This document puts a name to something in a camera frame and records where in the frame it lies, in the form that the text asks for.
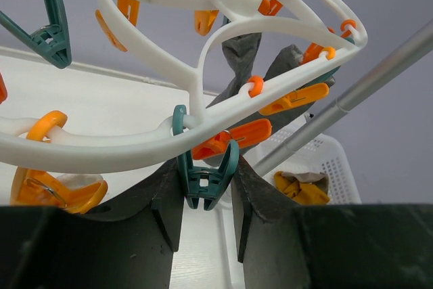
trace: plastic clothespin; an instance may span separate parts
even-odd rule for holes
[[[63,0],[44,0],[44,2],[49,25],[41,27],[31,35],[3,12],[0,12],[0,24],[42,58],[62,69],[72,62],[65,6]]]
[[[63,127],[67,119],[62,112],[52,111],[32,127],[26,138],[43,141],[52,128]],[[71,190],[45,171],[18,167],[12,183],[10,204],[52,205],[69,213],[86,213],[102,201],[107,190],[104,180]]]
[[[196,32],[206,36],[212,29],[213,24],[218,16],[219,10],[196,10],[194,12],[194,26]]]
[[[288,93],[286,96],[283,96],[268,106],[265,106],[259,112],[265,116],[280,113],[286,110],[291,110],[292,108],[297,108],[299,106],[315,102],[324,98],[328,94],[328,85],[325,83],[315,84]]]
[[[173,135],[183,132],[183,116],[187,108],[184,105],[175,107],[173,113]],[[183,193],[191,209],[197,209],[200,198],[204,199],[204,210],[212,210],[230,184],[239,160],[239,146],[231,140],[218,169],[193,165],[191,150],[177,157]],[[208,185],[201,186],[200,180],[207,179]]]
[[[262,0],[258,11],[266,16],[275,16],[283,7],[278,0]]]
[[[239,148],[245,148],[262,142],[271,135],[271,122],[267,118],[260,118],[228,131],[220,132],[193,148],[192,156],[195,160],[202,160],[224,153],[230,140],[235,140]]]
[[[137,25],[138,14],[140,10],[140,2],[138,0],[117,0],[117,7],[132,25]],[[101,29],[110,40],[111,44],[113,44],[115,48],[123,52],[127,52],[128,49],[114,36],[113,32],[108,28],[108,25],[104,20],[104,17],[102,17],[102,13],[99,9],[95,12],[95,16],[97,22],[101,26]]]
[[[3,81],[3,77],[0,73],[0,104],[3,103],[7,99],[7,89],[5,82]]]

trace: yellow cloth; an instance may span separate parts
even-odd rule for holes
[[[327,204],[329,197],[320,190],[314,183],[301,183],[290,181],[283,176],[283,172],[276,172],[274,175],[277,189],[289,198],[300,204]]]

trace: gray wall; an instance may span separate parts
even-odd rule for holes
[[[68,12],[74,60],[133,74],[159,78],[138,60],[108,43],[94,12],[96,0],[64,0]],[[318,0],[305,0],[329,25],[340,21]],[[337,84],[329,99],[317,103],[313,112],[340,95],[349,85],[375,66],[398,44],[410,37],[433,16],[432,0],[343,0],[363,21],[369,33],[367,48],[336,75]],[[32,32],[47,23],[42,0],[0,0],[0,10]],[[141,4],[139,29],[173,55],[195,64],[205,42],[193,31],[193,13]],[[303,40],[281,35],[264,35],[254,67],[263,75],[279,50]],[[0,45],[25,49],[0,28]],[[432,157],[433,55],[353,110],[327,133],[340,140],[351,163],[361,197],[366,202],[431,202],[429,180]],[[206,61],[204,86],[221,91],[232,77],[219,49]]]

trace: white plastic hanger frame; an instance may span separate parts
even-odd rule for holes
[[[135,57],[154,72],[188,91],[189,130],[175,137],[171,134],[172,117],[150,132],[123,136],[89,137],[73,135],[56,127],[50,133],[51,143],[18,137],[37,121],[35,118],[0,118],[0,161],[29,169],[59,173],[113,173],[150,166],[178,156],[202,143],[230,125],[260,110],[281,96],[352,59],[367,43],[361,21],[341,0],[322,0],[345,20],[355,44],[331,33],[318,15],[302,0],[278,0],[298,19],[263,16],[257,9],[262,0],[138,0],[165,7],[190,10],[219,9],[231,23],[217,29],[207,40],[198,65],[189,66],[157,46],[120,12],[113,0],[97,0],[108,28]],[[336,55],[327,59],[322,53],[316,60],[281,74],[251,98],[252,83],[239,93],[206,109],[203,98],[203,67],[207,53],[230,38],[254,32],[278,32],[301,37],[323,47],[333,47]]]

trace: fabric item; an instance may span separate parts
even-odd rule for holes
[[[56,177],[56,179],[69,189],[77,190],[81,187],[102,181],[104,178],[99,174],[63,174]]]
[[[261,33],[253,33],[247,35],[241,35],[223,42],[223,53],[227,60],[227,63],[233,69],[235,78],[230,82],[229,86],[219,94],[209,104],[209,106],[215,105],[223,100],[236,95],[241,86],[244,85],[247,80],[251,77],[252,67],[254,60],[257,55],[258,47],[260,45]],[[300,65],[303,59],[301,50],[295,45],[290,45],[283,48],[277,57],[269,67],[264,80],[267,81],[273,77],[279,76],[286,71],[296,68]],[[332,86],[335,83],[335,79],[331,76],[326,83],[328,86]],[[267,118],[272,124],[272,134],[278,132],[286,125],[290,124],[293,120],[304,114],[314,103],[310,103],[304,106],[299,106],[291,110],[283,111],[270,116],[262,116],[259,112],[255,112],[245,119],[240,120],[228,129],[244,125],[246,123],[258,120],[260,118]],[[240,154],[244,155],[248,150],[251,150],[257,145],[250,146],[248,148],[242,148]],[[206,164],[210,166],[219,166],[223,155],[213,156],[204,160]]]
[[[325,173],[293,174],[276,172],[275,185],[279,191],[300,204],[327,204],[329,177]]]

